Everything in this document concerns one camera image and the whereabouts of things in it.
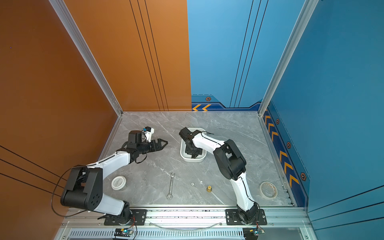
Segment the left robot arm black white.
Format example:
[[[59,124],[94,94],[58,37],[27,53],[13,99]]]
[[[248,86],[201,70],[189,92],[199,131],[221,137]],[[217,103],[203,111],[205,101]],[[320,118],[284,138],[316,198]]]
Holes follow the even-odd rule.
[[[134,163],[140,155],[158,152],[168,141],[152,139],[154,129],[146,127],[131,131],[128,140],[114,154],[98,162],[71,168],[61,195],[61,205],[103,214],[106,221],[117,225],[128,225],[133,221],[130,204],[104,194],[103,181],[106,177]]]

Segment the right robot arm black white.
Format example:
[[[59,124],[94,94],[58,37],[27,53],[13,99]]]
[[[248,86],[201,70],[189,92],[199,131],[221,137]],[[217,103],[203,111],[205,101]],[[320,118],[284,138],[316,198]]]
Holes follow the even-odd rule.
[[[195,159],[203,151],[213,154],[221,174],[234,189],[237,198],[239,218],[246,225],[256,221],[259,205],[253,199],[247,183],[246,159],[233,140],[220,141],[211,138],[207,132],[190,131],[183,128],[179,132],[186,144],[186,154]]]

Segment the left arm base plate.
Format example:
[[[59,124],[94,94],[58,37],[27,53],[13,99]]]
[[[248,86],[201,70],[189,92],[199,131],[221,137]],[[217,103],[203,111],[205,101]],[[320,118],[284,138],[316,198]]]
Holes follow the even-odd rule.
[[[144,226],[147,218],[146,209],[130,209],[123,211],[120,215],[105,215],[105,226]]]

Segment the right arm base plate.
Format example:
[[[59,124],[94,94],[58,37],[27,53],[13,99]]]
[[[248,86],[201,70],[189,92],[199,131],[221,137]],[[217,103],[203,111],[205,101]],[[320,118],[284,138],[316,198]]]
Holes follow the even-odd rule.
[[[259,225],[266,226],[267,218],[263,209],[255,209],[254,211],[240,211],[239,209],[226,209],[227,225]]]

